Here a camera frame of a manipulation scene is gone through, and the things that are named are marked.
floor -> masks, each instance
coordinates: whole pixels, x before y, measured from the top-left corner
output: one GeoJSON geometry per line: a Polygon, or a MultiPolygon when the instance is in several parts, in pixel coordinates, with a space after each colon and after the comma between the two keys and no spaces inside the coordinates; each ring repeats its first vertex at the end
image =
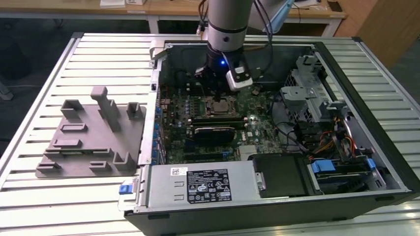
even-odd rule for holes
{"type": "MultiPolygon", "coordinates": [[[[196,22],[160,22],[161,33],[195,33],[196,22]]],[[[3,84],[11,87],[15,94],[11,101],[0,101],[0,155],[8,140],[12,139],[19,125],[27,115],[32,102],[49,72],[61,55],[73,32],[103,33],[148,33],[145,21],[119,20],[65,20],[63,27],[57,27],[53,20],[41,19],[0,19],[0,36],[11,36],[25,56],[29,58],[32,73],[23,79],[11,81],[0,78],[3,84]]],[[[391,69],[408,92],[420,101],[420,41],[417,41],[399,63],[391,69]]]]}

blue latch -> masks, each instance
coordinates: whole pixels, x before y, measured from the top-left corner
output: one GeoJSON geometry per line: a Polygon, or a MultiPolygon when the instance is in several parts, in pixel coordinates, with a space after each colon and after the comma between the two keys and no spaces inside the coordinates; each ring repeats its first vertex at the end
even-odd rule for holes
{"type": "Polygon", "coordinates": [[[371,170],[373,170],[376,168],[376,164],[375,164],[372,158],[368,158],[368,165],[369,165],[371,170]]]}
{"type": "Polygon", "coordinates": [[[120,185],[120,195],[132,194],[132,184],[120,185]]]}
{"type": "Polygon", "coordinates": [[[311,167],[312,167],[313,173],[325,172],[325,171],[335,171],[336,170],[333,162],[331,160],[315,161],[311,164],[311,167]]]}

motherboard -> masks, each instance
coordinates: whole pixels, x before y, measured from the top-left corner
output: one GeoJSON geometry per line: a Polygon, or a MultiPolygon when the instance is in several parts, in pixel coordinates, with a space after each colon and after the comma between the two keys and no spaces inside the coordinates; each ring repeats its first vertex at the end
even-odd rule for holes
{"type": "Polygon", "coordinates": [[[239,161],[248,154],[280,153],[284,144],[269,114],[273,92],[261,87],[219,99],[200,84],[161,88],[167,164],[239,161]]]}

wooden desk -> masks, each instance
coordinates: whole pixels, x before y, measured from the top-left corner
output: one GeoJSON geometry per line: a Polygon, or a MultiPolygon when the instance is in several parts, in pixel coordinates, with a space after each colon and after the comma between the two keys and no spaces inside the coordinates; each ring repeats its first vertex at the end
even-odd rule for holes
{"type": "MultiPolygon", "coordinates": [[[[3,18],[147,20],[151,33],[159,33],[159,20],[199,20],[200,0],[148,0],[144,5],[100,9],[100,0],[1,0],[3,18]]],[[[333,36],[344,12],[292,9],[285,23],[325,24],[323,36],[333,36]]]]}

blue connector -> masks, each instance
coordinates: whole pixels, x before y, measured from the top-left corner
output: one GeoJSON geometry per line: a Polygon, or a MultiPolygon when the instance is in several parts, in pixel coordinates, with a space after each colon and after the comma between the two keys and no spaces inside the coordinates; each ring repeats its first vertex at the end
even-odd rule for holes
{"type": "Polygon", "coordinates": [[[156,158],[156,157],[157,157],[157,151],[152,150],[152,158],[156,158]]]}
{"type": "Polygon", "coordinates": [[[375,164],[372,158],[368,158],[367,162],[368,162],[371,170],[373,170],[376,168],[376,164],[375,164]]]}
{"type": "Polygon", "coordinates": [[[335,171],[335,165],[331,160],[319,160],[311,164],[313,173],[335,171]]]}
{"type": "Polygon", "coordinates": [[[120,185],[119,194],[120,195],[132,194],[132,184],[129,184],[129,185],[125,185],[125,184],[120,185]]]}
{"type": "Polygon", "coordinates": [[[225,159],[228,155],[231,155],[231,151],[224,151],[221,154],[223,154],[223,159],[225,159]]]}

